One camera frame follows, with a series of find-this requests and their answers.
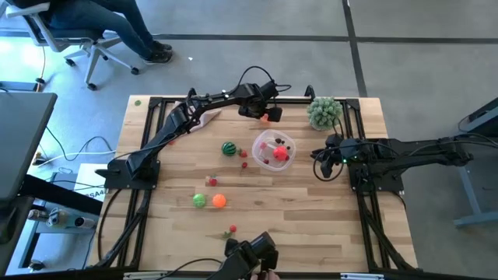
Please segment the grey desk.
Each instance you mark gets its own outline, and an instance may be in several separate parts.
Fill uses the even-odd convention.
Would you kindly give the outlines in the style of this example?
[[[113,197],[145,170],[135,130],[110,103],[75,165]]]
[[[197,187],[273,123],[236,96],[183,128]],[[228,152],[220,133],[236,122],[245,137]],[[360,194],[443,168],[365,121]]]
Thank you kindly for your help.
[[[0,92],[0,201],[17,195],[57,98]]]

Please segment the silver metal bracket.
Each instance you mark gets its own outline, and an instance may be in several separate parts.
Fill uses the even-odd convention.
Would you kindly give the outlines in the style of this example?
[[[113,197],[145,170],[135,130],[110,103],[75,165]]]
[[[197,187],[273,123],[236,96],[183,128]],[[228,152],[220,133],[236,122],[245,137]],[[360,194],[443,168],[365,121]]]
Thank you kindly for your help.
[[[123,280],[157,280],[159,277],[159,272],[137,271],[124,273]]]
[[[370,273],[341,273],[341,280],[385,280],[384,275]]]

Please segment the black handheld device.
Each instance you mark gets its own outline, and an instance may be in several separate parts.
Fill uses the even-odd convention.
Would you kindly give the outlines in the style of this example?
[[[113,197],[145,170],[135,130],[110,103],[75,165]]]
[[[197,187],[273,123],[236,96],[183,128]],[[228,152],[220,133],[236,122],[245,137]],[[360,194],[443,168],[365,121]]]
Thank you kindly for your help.
[[[268,232],[263,232],[252,241],[238,242],[228,239],[225,247],[226,260],[206,280],[250,280],[253,270],[274,270],[279,252]]]

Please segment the potted green succulent plant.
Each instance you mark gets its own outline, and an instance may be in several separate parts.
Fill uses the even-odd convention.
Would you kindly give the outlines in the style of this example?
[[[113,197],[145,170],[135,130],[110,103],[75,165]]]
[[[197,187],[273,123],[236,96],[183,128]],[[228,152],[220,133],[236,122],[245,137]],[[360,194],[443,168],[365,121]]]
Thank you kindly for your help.
[[[318,97],[307,107],[310,126],[318,131],[334,129],[342,115],[342,105],[333,97]]]

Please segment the grey metal table frame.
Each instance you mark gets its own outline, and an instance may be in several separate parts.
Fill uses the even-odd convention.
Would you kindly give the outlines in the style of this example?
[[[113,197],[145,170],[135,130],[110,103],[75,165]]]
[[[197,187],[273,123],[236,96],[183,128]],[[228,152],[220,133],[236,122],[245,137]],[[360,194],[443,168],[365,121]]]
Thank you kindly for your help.
[[[498,143],[498,97],[462,118],[458,133],[474,133]],[[498,222],[498,149],[476,150],[476,159],[458,167],[472,212],[454,220],[457,227]]]

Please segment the black desk beam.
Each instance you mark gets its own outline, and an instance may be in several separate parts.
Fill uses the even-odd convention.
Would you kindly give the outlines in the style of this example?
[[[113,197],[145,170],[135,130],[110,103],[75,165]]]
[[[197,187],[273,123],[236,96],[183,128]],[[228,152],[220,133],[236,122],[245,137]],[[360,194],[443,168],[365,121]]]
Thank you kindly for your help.
[[[26,175],[19,189],[20,196],[38,198],[81,212],[99,215],[102,202],[91,197],[59,187],[31,175]]]

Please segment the white paper label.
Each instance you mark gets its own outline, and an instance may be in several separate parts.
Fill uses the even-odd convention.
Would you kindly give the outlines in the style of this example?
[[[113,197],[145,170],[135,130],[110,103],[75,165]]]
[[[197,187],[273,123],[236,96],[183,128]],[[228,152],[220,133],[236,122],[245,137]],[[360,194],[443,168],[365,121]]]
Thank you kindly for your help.
[[[107,164],[82,163],[77,173],[74,191],[103,202],[107,194],[104,188],[105,178],[98,175],[96,170],[106,169]]]

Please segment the small white device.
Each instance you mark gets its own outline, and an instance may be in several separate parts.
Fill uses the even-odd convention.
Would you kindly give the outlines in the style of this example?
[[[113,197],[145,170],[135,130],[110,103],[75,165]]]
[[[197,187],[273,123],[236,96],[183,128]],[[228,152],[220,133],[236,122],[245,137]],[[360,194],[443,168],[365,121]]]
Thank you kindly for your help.
[[[92,229],[96,225],[96,221],[82,215],[72,214],[62,208],[53,208],[49,213],[46,225],[59,229]]]

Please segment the clear plastic tupperware container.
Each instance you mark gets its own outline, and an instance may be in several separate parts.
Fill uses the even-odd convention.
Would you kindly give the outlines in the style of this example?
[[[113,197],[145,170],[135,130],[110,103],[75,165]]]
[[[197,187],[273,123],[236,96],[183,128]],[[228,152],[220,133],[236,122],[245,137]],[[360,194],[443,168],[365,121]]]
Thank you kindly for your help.
[[[277,144],[275,142],[276,138],[280,138],[281,140],[285,141],[285,144]],[[265,149],[260,149],[260,144],[262,142],[267,143],[267,147]],[[276,148],[277,146],[291,146],[292,149],[288,150],[288,155],[289,155],[289,160],[288,161],[277,161],[274,159],[272,152],[273,149]],[[292,138],[290,138],[287,134],[273,130],[273,129],[268,129],[263,131],[255,140],[252,145],[252,157],[255,160],[255,162],[262,166],[263,168],[274,171],[274,172],[279,172],[287,169],[293,159],[296,156],[296,143]],[[269,160],[269,164],[265,164],[263,162],[264,159]]]

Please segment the person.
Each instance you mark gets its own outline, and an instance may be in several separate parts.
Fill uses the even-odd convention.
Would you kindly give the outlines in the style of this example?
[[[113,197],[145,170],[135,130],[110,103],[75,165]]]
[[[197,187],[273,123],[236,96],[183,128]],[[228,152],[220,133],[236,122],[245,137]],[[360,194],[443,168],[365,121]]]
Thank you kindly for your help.
[[[136,0],[9,1],[21,9],[48,3],[40,17],[54,29],[114,31],[147,64],[166,64],[173,56],[172,47],[155,40],[147,29]]]

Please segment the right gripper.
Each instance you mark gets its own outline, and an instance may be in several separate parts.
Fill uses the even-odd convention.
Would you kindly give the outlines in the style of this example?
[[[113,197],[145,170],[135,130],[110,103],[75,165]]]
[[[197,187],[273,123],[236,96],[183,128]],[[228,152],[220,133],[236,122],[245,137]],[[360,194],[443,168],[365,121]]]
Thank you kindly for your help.
[[[329,135],[325,141],[325,149],[320,152],[312,152],[311,157],[315,157],[321,162],[321,172],[324,178],[332,177],[332,167],[341,165],[340,170],[359,153],[360,140],[358,138],[343,138],[339,134]]]

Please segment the office chair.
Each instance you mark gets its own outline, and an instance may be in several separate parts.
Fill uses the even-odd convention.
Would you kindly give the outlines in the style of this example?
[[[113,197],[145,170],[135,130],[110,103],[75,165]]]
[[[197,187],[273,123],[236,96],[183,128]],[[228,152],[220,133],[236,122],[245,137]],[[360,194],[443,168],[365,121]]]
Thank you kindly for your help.
[[[86,70],[84,83],[87,88],[95,91],[97,86],[91,83],[94,68],[102,58],[105,61],[112,60],[128,68],[130,73],[138,75],[139,70],[125,61],[122,61],[109,48],[121,42],[119,37],[105,38],[103,30],[91,29],[54,29],[44,23],[40,14],[47,12],[50,8],[49,2],[32,5],[26,8],[19,8],[14,5],[14,0],[4,0],[6,3],[5,16],[8,19],[20,17],[23,18],[28,28],[33,43],[38,47],[49,47],[52,51],[61,53],[71,46],[79,45],[79,49],[71,54],[64,56],[65,63],[71,67],[75,66],[72,60],[76,57],[87,56],[89,64]]]

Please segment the beige cloth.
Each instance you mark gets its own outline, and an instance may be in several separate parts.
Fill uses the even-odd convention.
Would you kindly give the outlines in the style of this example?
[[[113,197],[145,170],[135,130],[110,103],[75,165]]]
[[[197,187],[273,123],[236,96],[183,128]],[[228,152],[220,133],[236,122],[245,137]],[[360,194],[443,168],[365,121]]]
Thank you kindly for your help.
[[[181,119],[181,117],[186,117],[186,121],[189,121],[193,117],[195,107],[193,105],[187,105],[184,102],[176,101],[167,116],[167,127],[173,135],[182,135],[198,131],[205,127],[214,117],[218,116],[221,111],[221,109],[207,110],[189,125],[184,125],[184,119]]]

